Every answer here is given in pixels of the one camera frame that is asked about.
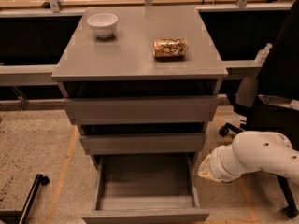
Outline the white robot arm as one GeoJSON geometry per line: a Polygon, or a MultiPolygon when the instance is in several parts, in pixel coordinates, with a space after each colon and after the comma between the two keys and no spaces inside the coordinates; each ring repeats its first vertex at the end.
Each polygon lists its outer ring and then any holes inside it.
{"type": "Polygon", "coordinates": [[[243,174],[266,172],[299,184],[299,152],[282,133],[241,132],[232,143],[206,156],[198,175],[216,182],[231,182],[243,174]]]}

